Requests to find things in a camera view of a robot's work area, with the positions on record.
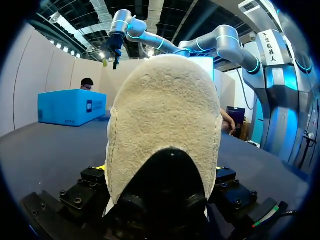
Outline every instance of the terry cloth fabric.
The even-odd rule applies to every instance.
[[[145,162],[168,147],[193,159],[208,199],[216,181],[221,127],[217,90],[199,65],[168,54],[142,63],[111,109],[105,176],[114,204]]]

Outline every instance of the blue crate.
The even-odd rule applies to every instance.
[[[81,89],[38,94],[38,121],[78,127],[106,114],[107,95]]]

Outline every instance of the white wall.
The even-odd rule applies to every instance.
[[[235,104],[236,83],[233,78],[227,74],[214,70],[214,83],[220,99],[220,107],[227,110],[227,107],[233,107]]]
[[[102,67],[55,48],[26,24],[0,75],[0,137],[38,121],[39,93],[78,89],[83,78],[92,78],[98,92]]]
[[[50,62],[56,47],[34,31],[16,76],[13,116],[15,129],[38,121],[38,93],[46,91]]]
[[[51,59],[45,91],[53,92],[70,89],[75,63],[75,57],[64,51],[55,50]]]
[[[239,75],[237,73],[237,70],[228,71],[228,72],[225,72],[224,74],[226,74],[229,77],[231,77],[232,79],[234,79],[234,82],[235,82],[235,94],[234,94],[233,107],[245,109],[245,117],[247,119],[247,122],[251,123],[252,116],[253,116],[253,110],[250,110],[247,107],[244,92],[245,92],[246,99],[248,101],[248,105],[250,108],[252,108],[254,106],[255,92],[243,81],[242,68],[240,68],[238,70],[239,70],[240,76],[242,78],[242,82],[244,85],[244,91],[243,91],[243,88],[241,85],[241,80],[239,79]]]
[[[94,83],[92,91],[99,92],[102,68],[101,62],[77,58],[73,67],[70,89],[79,89],[82,79],[90,78]]]
[[[27,25],[12,45],[0,76],[0,137],[10,133],[14,127],[14,92],[20,60],[31,39],[34,28]]]
[[[107,67],[102,68],[99,92],[107,94],[106,109],[109,110],[113,106],[117,93],[127,77],[140,64],[146,60],[130,59],[120,61],[116,70],[113,70],[113,63],[109,62]]]

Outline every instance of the person's arm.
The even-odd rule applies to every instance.
[[[232,134],[236,130],[235,121],[222,108],[220,108],[220,113],[221,113],[221,116],[222,116],[223,120],[225,120],[226,122],[230,123],[230,126],[232,128],[232,131],[231,131],[230,134]]]

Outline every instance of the glasses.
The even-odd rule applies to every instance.
[[[87,89],[87,90],[91,90],[91,89],[92,89],[92,86],[82,85],[82,87],[84,87],[84,88]]]

